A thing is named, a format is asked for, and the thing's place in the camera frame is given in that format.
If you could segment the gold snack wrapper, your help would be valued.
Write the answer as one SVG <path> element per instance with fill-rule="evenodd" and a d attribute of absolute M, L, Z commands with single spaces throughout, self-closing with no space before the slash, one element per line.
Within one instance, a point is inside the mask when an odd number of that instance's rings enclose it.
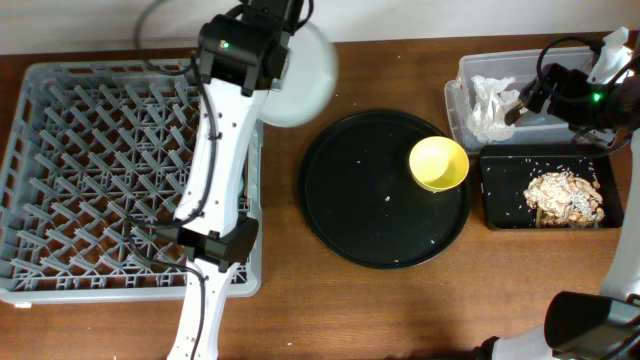
<path fill-rule="evenodd" d="M 505 124 L 507 126 L 514 125 L 528 111 L 527 103 L 519 100 L 516 105 L 505 114 Z"/>

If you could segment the white napkin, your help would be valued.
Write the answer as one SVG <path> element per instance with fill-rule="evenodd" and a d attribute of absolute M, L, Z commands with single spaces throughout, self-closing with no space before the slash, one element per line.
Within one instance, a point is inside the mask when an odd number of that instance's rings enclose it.
<path fill-rule="evenodd" d="M 467 128 L 482 144 L 504 141 L 515 133 L 514 125 L 506 124 L 506 114 L 519 101 L 518 90 L 508 90 L 515 77 L 502 79 L 473 76 L 475 104 L 467 117 Z"/>

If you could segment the food scraps pile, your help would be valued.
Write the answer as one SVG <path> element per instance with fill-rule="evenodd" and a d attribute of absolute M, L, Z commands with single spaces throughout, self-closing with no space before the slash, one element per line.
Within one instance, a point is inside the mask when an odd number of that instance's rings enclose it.
<path fill-rule="evenodd" d="M 571 171 L 547 172 L 532 179 L 523 196 L 536 228 L 598 228 L 606 217 L 599 189 L 598 181 Z"/>

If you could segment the yellow bowl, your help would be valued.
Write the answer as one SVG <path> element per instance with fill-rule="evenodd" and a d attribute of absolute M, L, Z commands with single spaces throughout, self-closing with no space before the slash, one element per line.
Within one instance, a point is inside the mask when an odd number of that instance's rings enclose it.
<path fill-rule="evenodd" d="M 408 163 L 414 181 L 434 193 L 457 187 L 470 169 L 464 148 L 443 136 L 430 136 L 417 142 L 409 153 Z"/>

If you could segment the grey plate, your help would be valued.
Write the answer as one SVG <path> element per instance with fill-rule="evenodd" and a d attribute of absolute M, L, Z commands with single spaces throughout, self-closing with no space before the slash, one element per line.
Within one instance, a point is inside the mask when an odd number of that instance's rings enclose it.
<path fill-rule="evenodd" d="M 282 77 L 273 83 L 259 119 L 292 128 L 309 123 L 328 105 L 338 80 L 338 57 L 333 43 L 313 23 L 289 41 Z"/>

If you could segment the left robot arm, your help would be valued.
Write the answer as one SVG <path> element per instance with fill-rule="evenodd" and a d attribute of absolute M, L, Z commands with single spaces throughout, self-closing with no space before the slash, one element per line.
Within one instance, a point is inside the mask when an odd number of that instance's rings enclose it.
<path fill-rule="evenodd" d="M 185 248 L 185 296 L 172 359 L 215 359 L 228 287 L 259 222 L 238 210 L 239 185 L 260 110 L 284 72 L 289 40 L 308 21 L 301 1 L 243 1 L 205 23 L 190 68 L 200 93 L 196 147 L 171 222 Z"/>

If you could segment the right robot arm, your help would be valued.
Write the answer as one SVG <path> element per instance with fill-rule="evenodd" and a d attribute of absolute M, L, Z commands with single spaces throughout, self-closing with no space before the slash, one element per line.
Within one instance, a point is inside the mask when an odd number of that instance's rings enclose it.
<path fill-rule="evenodd" d="M 636 359 L 639 356 L 639 51 L 626 47 L 622 27 L 590 41 L 590 74 L 572 75 L 555 63 L 536 63 L 536 76 L 505 115 L 515 123 L 527 111 L 568 123 L 579 137 L 623 129 L 632 152 L 626 215 L 611 267 L 597 295 L 563 291 L 551 301 L 543 326 L 511 338 L 492 337 L 476 359 Z"/>

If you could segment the grey dishwasher rack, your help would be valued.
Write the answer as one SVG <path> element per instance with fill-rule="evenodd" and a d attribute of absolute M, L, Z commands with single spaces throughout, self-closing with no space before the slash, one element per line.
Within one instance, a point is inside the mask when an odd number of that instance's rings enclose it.
<path fill-rule="evenodd" d="M 150 228 L 175 210 L 196 142 L 198 88 L 180 67 L 26 70 L 1 163 L 3 302 L 183 297 L 183 250 Z"/>

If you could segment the clear plastic bin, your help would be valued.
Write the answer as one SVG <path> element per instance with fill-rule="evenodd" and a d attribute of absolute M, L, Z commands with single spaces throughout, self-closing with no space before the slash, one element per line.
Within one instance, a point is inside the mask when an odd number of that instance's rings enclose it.
<path fill-rule="evenodd" d="M 514 135 L 504 141 L 480 143 L 467 128 L 467 117 L 475 104 L 475 91 L 471 78 L 502 79 L 515 77 L 508 90 L 521 90 L 535 79 L 535 66 L 540 51 L 524 50 L 467 55 L 460 59 L 457 77 L 445 85 L 444 96 L 453 139 L 466 152 L 475 155 L 486 145 L 509 144 L 564 144 L 571 141 L 574 133 L 568 124 L 559 118 L 541 113 L 525 113 L 515 124 Z"/>

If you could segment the black rectangular tray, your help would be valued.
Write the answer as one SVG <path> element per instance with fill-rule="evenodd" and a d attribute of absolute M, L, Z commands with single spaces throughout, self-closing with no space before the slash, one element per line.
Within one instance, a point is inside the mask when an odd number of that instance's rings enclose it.
<path fill-rule="evenodd" d="M 531 180 L 550 172 L 570 171 L 600 185 L 602 228 L 619 228 L 624 210 L 607 157 L 594 145 L 488 145 L 479 155 L 484 207 L 488 226 L 495 230 L 535 226 L 536 211 L 526 204 L 523 191 Z"/>

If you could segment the round black tray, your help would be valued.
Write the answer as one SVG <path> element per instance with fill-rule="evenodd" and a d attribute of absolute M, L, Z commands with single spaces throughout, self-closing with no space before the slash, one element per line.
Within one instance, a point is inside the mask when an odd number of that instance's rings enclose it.
<path fill-rule="evenodd" d="M 396 110 L 360 112 L 330 125 L 301 163 L 297 191 L 309 228 L 334 253 L 369 268 L 407 268 L 437 257 L 471 210 L 468 182 L 433 193 L 411 175 L 411 148 L 441 133 Z"/>

